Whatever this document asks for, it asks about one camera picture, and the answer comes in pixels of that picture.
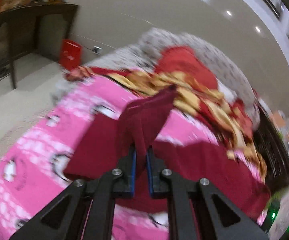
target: wooden table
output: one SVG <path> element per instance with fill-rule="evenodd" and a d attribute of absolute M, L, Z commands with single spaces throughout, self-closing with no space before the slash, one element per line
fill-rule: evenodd
<path fill-rule="evenodd" d="M 67 22 L 64 39 L 68 38 L 72 22 L 77 13 L 78 5 L 68 3 L 34 3 L 25 6 L 19 6 L 0 13 L 0 27 L 3 23 L 7 25 L 7 60 L 0 62 L 0 72 L 4 66 L 10 65 L 10 74 L 12 87 L 15 89 L 16 77 L 14 70 L 14 61 L 32 52 L 41 54 L 38 49 L 39 29 L 41 18 L 44 15 L 61 14 L 63 19 Z M 29 25 L 34 25 L 33 35 L 28 32 Z M 18 42 L 16 33 L 21 33 L 22 36 L 29 35 L 30 42 L 26 46 Z M 58 61 L 59 57 L 43 55 L 51 60 Z"/>

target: bed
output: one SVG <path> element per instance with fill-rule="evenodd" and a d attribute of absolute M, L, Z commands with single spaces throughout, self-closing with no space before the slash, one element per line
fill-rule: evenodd
<path fill-rule="evenodd" d="M 159 45 L 154 45 L 157 37 L 162 38 Z M 113 54 L 94 60 L 88 65 L 111 69 L 137 66 L 151 71 L 159 57 L 160 49 L 172 46 L 172 44 L 183 45 L 185 42 L 188 45 L 190 43 L 191 47 L 196 48 L 196 53 L 201 54 L 201 61 L 216 74 L 217 78 L 235 90 L 243 99 L 247 113 L 256 129 L 259 124 L 259 112 L 254 107 L 255 96 L 241 71 L 235 72 L 237 67 L 234 63 L 211 44 L 205 41 L 201 43 L 201 39 L 197 38 L 197 40 L 189 34 L 183 34 L 181 37 L 173 36 L 172 33 L 164 30 L 153 29 L 142 36 L 138 45 L 118 49 Z M 156 47 L 159 49 L 146 50 L 146 48 Z M 215 60 L 210 55 L 216 55 L 217 59 Z M 230 66 L 230 70 L 224 68 L 227 65 Z M 76 84 L 74 88 L 70 87 L 65 96 L 62 92 L 53 94 L 53 98 L 58 101 L 55 108 L 24 133 L 1 159 L 0 240 L 9 239 L 16 230 L 71 183 L 63 175 L 63 170 L 74 153 L 77 143 L 94 119 L 93 109 L 101 104 L 109 105 L 116 109 L 111 118 L 117 119 L 118 113 L 125 104 L 136 99 L 136 96 L 131 94 L 125 97 L 124 103 L 117 102 L 114 98 L 110 101 L 111 99 L 106 95 L 114 88 L 103 85 L 101 79 L 103 77 L 99 76 L 86 79 Z M 196 129 L 197 132 L 203 134 L 204 140 L 216 143 L 215 136 L 200 123 L 184 118 L 176 110 L 173 110 L 172 114 L 178 122 L 190 126 L 189 130 Z M 182 143 L 188 138 L 184 134 L 180 134 L 179 137 L 177 135 L 171 137 L 165 131 L 159 136 L 161 140 L 172 138 L 172 140 Z M 245 159 L 243 160 L 243 154 L 237 151 L 235 155 L 248 166 L 252 176 L 260 180 L 254 167 Z M 265 215 L 264 211 L 258 218 L 259 225 L 263 223 Z M 116 206 L 112 239 L 123 240 L 128 237 L 141 240 L 168 239 L 166 213 L 147 214 Z"/>

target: white wall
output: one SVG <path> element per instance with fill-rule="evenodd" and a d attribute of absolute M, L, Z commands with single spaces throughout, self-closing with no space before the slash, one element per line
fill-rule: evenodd
<path fill-rule="evenodd" d="M 265 19 L 251 8 L 254 0 L 249 0 L 251 7 L 243 0 L 67 1 L 80 5 L 70 38 L 83 46 L 82 63 L 96 57 L 89 50 L 93 46 L 103 48 L 106 54 L 137 42 L 152 27 L 191 33 L 223 51 L 273 110 L 280 109 L 289 115 L 289 63 L 264 24 Z M 272 14 L 266 9 L 263 14 Z M 55 35 L 54 26 L 45 34 Z M 50 51 L 50 41 L 45 44 Z"/>
<path fill-rule="evenodd" d="M 279 20 L 263 0 L 243 0 L 258 15 L 279 44 L 289 65 L 289 11 L 284 7 Z"/>

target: pillow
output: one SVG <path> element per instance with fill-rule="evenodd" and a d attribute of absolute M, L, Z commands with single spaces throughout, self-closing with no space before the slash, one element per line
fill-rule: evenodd
<path fill-rule="evenodd" d="M 166 30 L 152 28 L 148 32 L 142 34 L 138 41 L 139 48 L 152 59 L 156 64 L 161 57 L 161 52 L 169 47 L 175 47 L 181 45 L 181 39 L 178 35 L 175 35 Z"/>
<path fill-rule="evenodd" d="M 217 81 L 218 81 L 218 90 L 224 94 L 224 99 L 230 105 L 232 105 L 238 97 L 237 93 L 227 88 L 225 85 L 223 85 L 219 79 L 217 79 Z"/>

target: red cloth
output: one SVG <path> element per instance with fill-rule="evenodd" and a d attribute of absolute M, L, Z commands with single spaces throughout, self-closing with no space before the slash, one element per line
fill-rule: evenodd
<path fill-rule="evenodd" d="M 166 211 L 166 200 L 153 200 L 149 196 L 144 157 L 152 144 L 155 155 L 164 159 L 168 168 L 186 179 L 208 178 L 256 220 L 270 198 L 270 192 L 252 177 L 242 162 L 228 160 L 224 147 L 209 143 L 179 147 L 153 141 L 172 109 L 174 96 L 174 87 L 169 87 L 154 97 L 135 100 L 127 105 L 118 121 L 97 114 L 68 163 L 65 176 L 69 179 L 99 178 L 116 167 L 118 159 L 127 154 L 134 142 L 138 154 L 135 197 L 118 199 L 116 203 L 149 213 Z"/>
<path fill-rule="evenodd" d="M 181 71 L 195 78 L 201 85 L 209 89 L 218 89 L 218 82 L 214 74 L 194 55 L 192 48 L 172 47 L 161 53 L 155 73 Z"/>
<path fill-rule="evenodd" d="M 111 73 L 116 73 L 121 76 L 126 76 L 131 73 L 130 70 L 124 69 L 124 70 L 112 70 L 112 69 L 106 69 L 106 68 L 99 68 L 99 67 L 89 67 L 94 74 L 98 75 L 107 75 Z"/>

